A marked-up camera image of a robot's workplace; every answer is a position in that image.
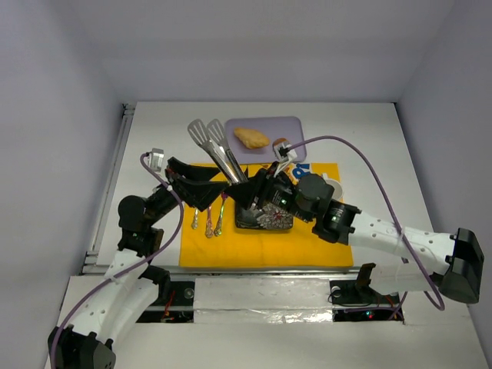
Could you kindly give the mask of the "steel serving tongs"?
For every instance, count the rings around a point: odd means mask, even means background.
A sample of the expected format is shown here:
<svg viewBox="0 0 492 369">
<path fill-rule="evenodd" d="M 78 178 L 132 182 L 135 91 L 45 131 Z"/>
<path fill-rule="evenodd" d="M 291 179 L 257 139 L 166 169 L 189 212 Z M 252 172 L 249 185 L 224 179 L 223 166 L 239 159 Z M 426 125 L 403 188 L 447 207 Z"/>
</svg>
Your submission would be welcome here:
<svg viewBox="0 0 492 369">
<path fill-rule="evenodd" d="M 228 144 L 224 127 L 218 119 L 212 119 L 208 124 L 201 119 L 195 119 L 188 125 L 187 130 L 194 143 L 218 166 L 229 186 L 248 180 Z"/>
</svg>

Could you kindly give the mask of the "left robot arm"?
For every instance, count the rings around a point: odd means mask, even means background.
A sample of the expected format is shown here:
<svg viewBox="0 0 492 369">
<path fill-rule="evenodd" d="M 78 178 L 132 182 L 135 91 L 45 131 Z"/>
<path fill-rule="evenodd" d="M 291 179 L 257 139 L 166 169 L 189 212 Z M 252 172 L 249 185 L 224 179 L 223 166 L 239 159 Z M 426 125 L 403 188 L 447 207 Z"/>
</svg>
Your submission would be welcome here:
<svg viewBox="0 0 492 369">
<path fill-rule="evenodd" d="M 169 271 L 152 261 L 176 239 L 176 228 L 165 240 L 155 224 L 174 209 L 178 224 L 185 206 L 206 210 L 226 189 L 214 181 L 217 167 L 187 165 L 168 159 L 164 174 L 151 171 L 159 184 L 148 197 L 128 195 L 118 205 L 121 239 L 101 282 L 90 290 L 50 333 L 48 358 L 53 368 L 113 368 L 115 348 L 132 325 L 156 301 L 169 299 Z"/>
</svg>

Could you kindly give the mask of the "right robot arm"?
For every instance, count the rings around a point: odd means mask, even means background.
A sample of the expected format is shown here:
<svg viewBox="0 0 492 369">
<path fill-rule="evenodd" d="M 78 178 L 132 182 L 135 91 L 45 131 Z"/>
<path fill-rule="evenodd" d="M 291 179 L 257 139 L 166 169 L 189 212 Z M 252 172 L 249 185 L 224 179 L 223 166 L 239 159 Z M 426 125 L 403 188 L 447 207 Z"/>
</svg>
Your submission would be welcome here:
<svg viewBox="0 0 492 369">
<path fill-rule="evenodd" d="M 405 263 L 361 266 L 357 282 L 379 294 L 435 290 L 453 301 L 476 304 L 484 254 L 476 235 L 459 228 L 434 233 L 403 228 L 366 211 L 333 199 L 334 189 L 321 176 L 308 174 L 293 184 L 281 173 L 261 169 L 245 183 L 233 184 L 226 194 L 243 208 L 272 204 L 305 222 L 332 244 L 370 248 L 405 259 Z"/>
</svg>

